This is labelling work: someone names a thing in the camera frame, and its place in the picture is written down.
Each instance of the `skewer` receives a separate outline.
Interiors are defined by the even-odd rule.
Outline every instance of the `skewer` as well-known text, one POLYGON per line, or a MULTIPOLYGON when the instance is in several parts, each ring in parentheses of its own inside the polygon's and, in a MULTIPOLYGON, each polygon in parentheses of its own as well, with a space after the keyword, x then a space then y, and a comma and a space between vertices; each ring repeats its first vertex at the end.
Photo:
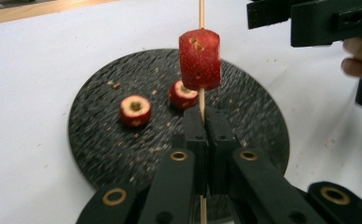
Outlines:
MULTIPOLYGON (((204 0, 199 1, 199 27, 204 28, 204 0)), ((199 109, 201 110, 202 121, 204 123, 204 88, 199 89, 199 109)), ((207 224, 207 201, 201 195, 201 224, 207 224)))

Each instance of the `red apple piece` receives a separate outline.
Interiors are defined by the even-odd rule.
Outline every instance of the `red apple piece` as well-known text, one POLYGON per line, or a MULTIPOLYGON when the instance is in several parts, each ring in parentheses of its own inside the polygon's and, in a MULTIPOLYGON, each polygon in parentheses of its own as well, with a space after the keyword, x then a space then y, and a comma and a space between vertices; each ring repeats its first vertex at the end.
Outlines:
POLYGON ((186 88, 209 91, 221 85, 219 45, 219 35, 203 28, 179 37, 180 69, 186 88))
POLYGON ((151 117, 151 104, 143 96, 131 95, 120 103, 119 114, 127 126, 141 127, 147 124, 151 117))
POLYGON ((176 81, 169 89, 169 100, 180 109, 188 109, 198 102, 198 93, 185 88, 182 80, 176 81))

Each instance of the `white table surface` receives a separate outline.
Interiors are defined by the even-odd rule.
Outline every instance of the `white table surface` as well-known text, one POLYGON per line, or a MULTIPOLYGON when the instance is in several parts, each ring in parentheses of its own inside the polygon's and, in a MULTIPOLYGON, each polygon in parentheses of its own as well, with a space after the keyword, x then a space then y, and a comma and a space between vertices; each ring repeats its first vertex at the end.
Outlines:
MULTIPOLYGON (((341 184, 362 198, 362 108, 357 80, 331 47, 290 47, 290 22, 247 29, 248 1, 207 0, 205 27, 221 57, 249 73, 279 105, 289 131, 286 179, 306 190, 341 184)), ((75 223, 94 190, 67 139, 83 83, 119 57, 178 48, 198 28, 196 0, 120 0, 0 24, 0 223, 75 223)))

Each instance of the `black circular plate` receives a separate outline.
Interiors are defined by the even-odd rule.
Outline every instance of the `black circular plate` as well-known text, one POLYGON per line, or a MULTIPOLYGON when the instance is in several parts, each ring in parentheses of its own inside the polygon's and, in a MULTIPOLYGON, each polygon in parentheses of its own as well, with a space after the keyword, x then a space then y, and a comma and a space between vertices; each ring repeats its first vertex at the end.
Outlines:
MULTIPOLYGON (((95 188, 119 182, 150 183, 173 134, 182 133, 183 112, 170 106, 167 92, 180 79, 177 49, 137 52, 109 63, 81 88, 72 105, 68 133, 76 162, 95 188), (149 123, 125 127, 118 108, 125 97, 145 96, 152 105, 149 123)), ((270 95, 238 67, 222 61, 222 85, 205 96, 221 109, 242 145, 262 150, 281 171, 289 158, 283 116, 270 95)), ((198 201, 196 218, 199 218, 198 201)), ((211 223, 229 219, 225 197, 208 199, 211 223)))

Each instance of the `brass insert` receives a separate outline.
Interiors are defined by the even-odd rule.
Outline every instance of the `brass insert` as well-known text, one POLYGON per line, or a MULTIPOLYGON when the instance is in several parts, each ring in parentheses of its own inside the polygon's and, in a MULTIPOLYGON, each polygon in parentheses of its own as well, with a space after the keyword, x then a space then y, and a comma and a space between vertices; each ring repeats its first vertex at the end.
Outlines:
POLYGON ((330 202, 339 205, 346 205, 350 203, 350 197, 339 189, 332 187, 322 187, 320 192, 321 195, 323 195, 323 197, 330 202))
POLYGON ((176 151, 170 155, 173 161, 184 161, 188 157, 188 154, 183 151, 176 151))
POLYGON ((242 151, 240 157, 247 161, 255 161, 258 158, 258 155, 253 151, 242 151))
POLYGON ((103 196, 103 203, 108 205, 108 206, 115 206, 115 205, 119 205, 121 203, 123 203, 126 200, 127 197, 127 192, 124 189, 121 188, 114 188, 109 190, 104 196, 103 196), (113 193, 118 193, 120 194, 120 197, 117 198, 116 200, 112 200, 109 198, 109 196, 113 193))

